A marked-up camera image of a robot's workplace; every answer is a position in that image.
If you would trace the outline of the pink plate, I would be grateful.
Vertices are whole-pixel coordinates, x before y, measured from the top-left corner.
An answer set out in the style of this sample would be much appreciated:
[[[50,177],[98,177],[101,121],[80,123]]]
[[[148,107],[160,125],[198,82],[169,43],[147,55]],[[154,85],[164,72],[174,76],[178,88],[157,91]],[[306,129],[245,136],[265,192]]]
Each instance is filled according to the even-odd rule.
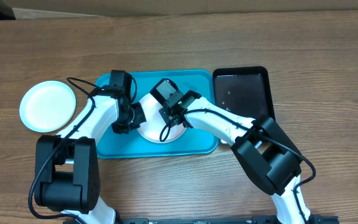
[[[142,109],[145,114],[146,122],[142,123],[137,129],[142,137],[146,140],[161,143],[160,134],[164,126],[166,125],[165,121],[162,118],[159,110],[163,106],[150,94],[146,94],[140,99]],[[182,134],[184,134],[186,128],[180,124],[172,126],[168,137],[163,143],[172,142],[178,139]]]

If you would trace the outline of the light blue plate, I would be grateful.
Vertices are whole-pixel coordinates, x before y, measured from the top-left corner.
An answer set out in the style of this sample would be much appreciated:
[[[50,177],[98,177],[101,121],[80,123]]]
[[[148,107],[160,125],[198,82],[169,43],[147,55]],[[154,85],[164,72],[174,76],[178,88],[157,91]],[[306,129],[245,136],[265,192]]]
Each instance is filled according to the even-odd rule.
[[[49,80],[26,92],[20,103],[19,116],[30,130],[47,133],[69,122],[75,109],[73,90],[62,82]]]

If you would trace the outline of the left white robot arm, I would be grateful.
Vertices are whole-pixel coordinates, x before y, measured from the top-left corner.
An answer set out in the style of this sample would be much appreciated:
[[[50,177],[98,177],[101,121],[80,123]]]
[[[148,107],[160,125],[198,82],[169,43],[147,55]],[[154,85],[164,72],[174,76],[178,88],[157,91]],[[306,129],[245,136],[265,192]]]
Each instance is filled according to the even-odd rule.
[[[124,93],[105,89],[88,96],[83,111],[57,135],[43,135],[36,144],[35,178],[28,206],[33,216],[48,219],[34,205],[54,211],[52,219],[74,223],[116,223],[117,212],[100,196],[97,145],[108,128],[127,134],[145,122],[140,103]]]

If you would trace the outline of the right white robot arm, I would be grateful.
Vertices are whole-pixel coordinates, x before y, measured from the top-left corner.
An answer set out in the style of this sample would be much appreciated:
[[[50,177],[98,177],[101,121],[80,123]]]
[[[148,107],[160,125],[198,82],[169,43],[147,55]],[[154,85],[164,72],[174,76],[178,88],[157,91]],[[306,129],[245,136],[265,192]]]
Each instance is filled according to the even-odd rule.
[[[155,93],[162,105],[166,125],[159,140],[164,142],[172,126],[201,129],[225,141],[248,178],[263,192],[272,196],[280,223],[310,223],[301,185],[300,164],[310,161],[296,148],[274,119],[261,116],[246,118],[221,109],[195,91],[183,94]]]

